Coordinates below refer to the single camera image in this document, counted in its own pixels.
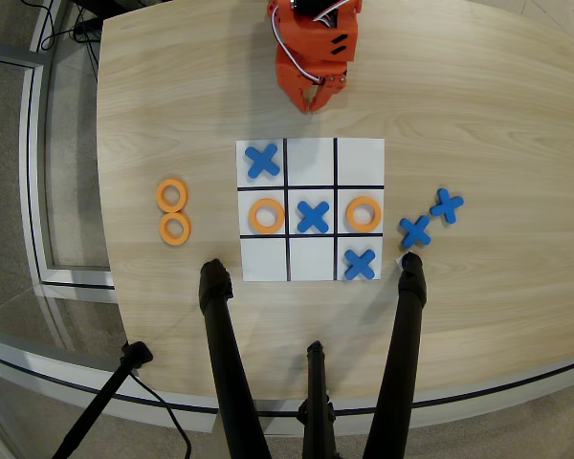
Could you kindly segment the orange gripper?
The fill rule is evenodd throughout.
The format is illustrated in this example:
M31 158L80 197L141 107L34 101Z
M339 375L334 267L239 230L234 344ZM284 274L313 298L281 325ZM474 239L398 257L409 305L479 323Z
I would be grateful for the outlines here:
M277 82L303 114L318 112L347 83L347 65L354 60L359 21L339 18L328 28L312 19L277 18L280 39L276 57ZM312 100L307 91L314 86Z

